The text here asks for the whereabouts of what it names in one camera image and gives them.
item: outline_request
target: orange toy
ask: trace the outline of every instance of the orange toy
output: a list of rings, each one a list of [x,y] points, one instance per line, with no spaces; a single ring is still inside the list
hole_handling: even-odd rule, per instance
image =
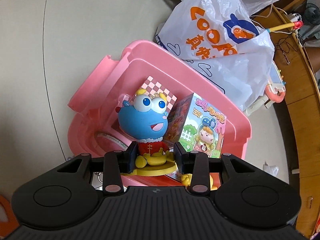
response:
[[[9,201],[7,201],[3,196],[0,195],[0,205],[4,207],[4,210],[8,217],[8,222],[0,221],[0,238],[6,237],[11,232],[13,232],[18,226],[19,223],[16,217],[13,214]]]

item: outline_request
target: tiled floor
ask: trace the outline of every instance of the tiled floor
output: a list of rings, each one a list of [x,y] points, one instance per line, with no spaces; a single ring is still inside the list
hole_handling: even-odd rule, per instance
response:
[[[71,96],[105,55],[118,59],[131,41],[152,40],[178,2],[0,0],[0,194],[10,198],[19,185],[62,163],[62,151],[72,155]],[[288,181],[274,109],[262,108],[250,121],[246,160],[259,168],[265,161],[278,165],[278,178]]]

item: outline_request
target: circular button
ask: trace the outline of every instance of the circular button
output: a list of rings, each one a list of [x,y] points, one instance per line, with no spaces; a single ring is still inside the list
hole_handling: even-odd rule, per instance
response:
[[[56,207],[60,206],[71,198],[71,192],[61,186],[47,186],[37,190],[33,199],[41,206]]]
[[[208,190],[208,187],[205,185],[195,185],[192,187],[195,192],[203,193]]]
[[[118,186],[118,185],[112,184],[112,185],[106,186],[105,190],[106,190],[107,192],[113,192],[113,193],[114,193],[114,192],[120,191],[121,188],[120,188],[120,186]]]
[[[242,191],[242,198],[252,206],[269,207],[279,200],[279,195],[272,188],[252,186]]]

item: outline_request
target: toy box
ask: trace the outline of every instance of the toy box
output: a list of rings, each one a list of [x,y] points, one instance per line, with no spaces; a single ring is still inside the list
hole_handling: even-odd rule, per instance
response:
[[[173,146],[180,142],[186,151],[201,151],[219,158],[226,116],[196,93],[176,103],[168,116],[164,141]]]

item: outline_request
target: wooden table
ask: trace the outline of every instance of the wooden table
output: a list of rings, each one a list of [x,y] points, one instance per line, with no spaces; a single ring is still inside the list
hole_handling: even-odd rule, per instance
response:
[[[269,10],[270,8],[267,8],[261,15],[267,15]],[[275,7],[268,18],[256,17],[254,20],[264,28],[289,22]],[[271,33],[270,36],[276,45],[281,38],[288,35]],[[287,64],[281,51],[276,52],[275,62],[286,82],[284,99],[289,110],[298,151],[302,206],[296,228],[310,238],[320,208],[320,94],[305,50],[298,46],[295,36],[287,38],[286,41],[293,47],[290,47],[289,53],[286,54],[290,64]]]

